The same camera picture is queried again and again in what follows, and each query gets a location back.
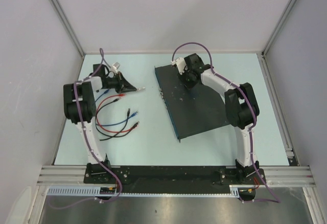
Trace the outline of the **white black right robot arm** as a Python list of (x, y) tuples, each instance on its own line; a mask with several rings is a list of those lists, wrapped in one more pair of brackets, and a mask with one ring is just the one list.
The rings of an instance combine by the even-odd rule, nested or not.
[(260, 110), (252, 85), (233, 83), (216, 73), (212, 64), (204, 64), (197, 54), (172, 59), (171, 65), (178, 69), (178, 77), (187, 88), (202, 84), (224, 96), (226, 117), (236, 133), (236, 179), (249, 183), (259, 171), (252, 130)]

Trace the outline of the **small clear connector plug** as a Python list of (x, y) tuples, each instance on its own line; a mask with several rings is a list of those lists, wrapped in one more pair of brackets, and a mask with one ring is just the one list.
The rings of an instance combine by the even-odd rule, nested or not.
[(137, 89), (137, 91), (139, 91), (139, 92), (143, 91), (143, 90), (145, 90), (145, 87), (140, 87), (140, 88)]

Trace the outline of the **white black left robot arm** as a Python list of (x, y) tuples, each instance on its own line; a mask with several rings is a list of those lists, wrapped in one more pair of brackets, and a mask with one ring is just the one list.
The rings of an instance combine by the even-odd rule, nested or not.
[(94, 72), (89, 76), (63, 86), (64, 114), (77, 127), (87, 150), (85, 184), (104, 184), (113, 178), (110, 161), (96, 130), (95, 92), (113, 89), (120, 95), (137, 91), (125, 79), (119, 67), (117, 62), (110, 66), (95, 64)]

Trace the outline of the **dark network switch box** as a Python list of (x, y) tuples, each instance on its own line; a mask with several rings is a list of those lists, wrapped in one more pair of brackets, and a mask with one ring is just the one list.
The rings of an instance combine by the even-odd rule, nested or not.
[(225, 104), (212, 88), (196, 84), (188, 89), (171, 65), (154, 69), (177, 140), (229, 125)]

